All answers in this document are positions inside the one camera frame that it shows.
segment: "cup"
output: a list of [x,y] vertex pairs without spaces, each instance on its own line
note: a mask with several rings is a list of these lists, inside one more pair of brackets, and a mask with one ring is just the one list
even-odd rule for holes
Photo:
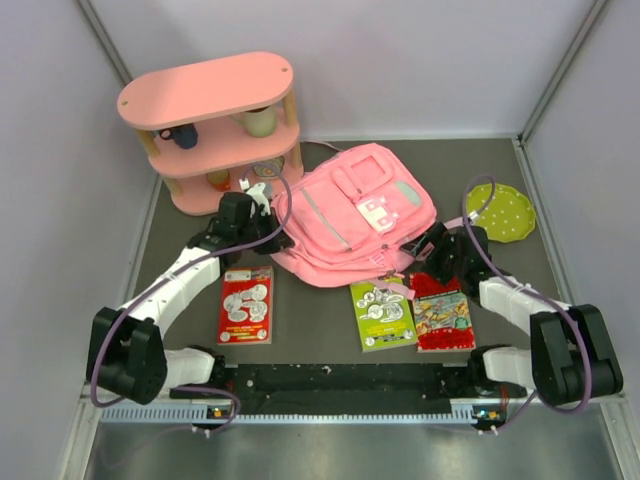
[[207,182],[219,192],[231,190],[231,175],[229,169],[207,173]]
[[253,167],[253,173],[255,173],[258,178],[271,180],[278,176],[277,173],[282,173],[284,157],[280,156],[270,160],[262,160],[260,164],[261,165],[255,165]]
[[193,123],[165,128],[158,132],[163,140],[173,140],[180,148],[185,150],[193,148],[198,143],[198,131]]
[[242,125],[249,135],[256,138],[268,137],[278,126],[278,113],[273,105],[242,112],[239,117],[229,116],[234,122]]

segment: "gray floor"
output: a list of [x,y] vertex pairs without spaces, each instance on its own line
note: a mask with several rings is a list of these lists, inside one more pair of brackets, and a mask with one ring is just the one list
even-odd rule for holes
[[[174,432],[132,454],[166,428],[100,425],[85,480],[622,479],[598,405],[575,416],[533,406],[498,437],[471,427],[242,426],[209,441]],[[109,463],[131,456],[110,471],[99,450]]]
[[[510,140],[393,141],[391,148],[431,194],[439,218],[460,215],[461,195],[469,179],[493,174],[498,182],[525,192],[525,185]],[[355,143],[339,143],[345,148]],[[324,146],[303,145],[303,161],[312,170],[332,155]],[[185,242],[203,229],[208,217],[189,217],[172,204],[163,187],[153,217],[138,278],[138,291],[148,286],[176,259]],[[539,232],[526,240],[493,243],[495,262],[523,282],[557,297],[557,289]],[[239,265],[273,265],[269,257],[244,254]],[[318,289],[275,266],[274,335],[271,345],[220,347],[216,344],[220,308],[220,282],[204,290],[171,327],[167,348],[190,344],[214,347],[231,363],[400,363],[466,360],[464,353],[418,354],[402,347],[363,354],[348,287]],[[472,320],[479,345],[507,343],[527,348],[527,338],[497,315],[475,305]]]

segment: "red packet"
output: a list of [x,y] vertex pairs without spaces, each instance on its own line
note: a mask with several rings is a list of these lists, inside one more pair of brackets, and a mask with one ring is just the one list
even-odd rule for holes
[[418,333],[419,352],[473,350],[469,303],[456,279],[440,285],[425,273],[412,273],[410,285],[416,291],[413,317]]
[[219,345],[271,343],[273,268],[232,268],[224,274]]

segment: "green plate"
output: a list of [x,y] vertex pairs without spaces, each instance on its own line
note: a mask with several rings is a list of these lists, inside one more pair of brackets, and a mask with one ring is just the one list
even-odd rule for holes
[[[491,185],[478,185],[467,196],[467,211],[479,209],[489,197]],[[536,228],[536,212],[529,199],[508,185],[496,185],[496,195],[475,225],[487,231],[489,240],[508,243],[523,240]]]

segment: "pink backpack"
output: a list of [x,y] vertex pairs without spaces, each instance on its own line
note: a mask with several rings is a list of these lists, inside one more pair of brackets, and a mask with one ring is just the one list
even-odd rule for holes
[[[304,282],[338,287],[406,269],[400,250],[436,219],[422,186],[388,149],[370,143],[340,152],[292,188],[284,227],[295,246],[273,255]],[[286,192],[273,203],[287,212]]]

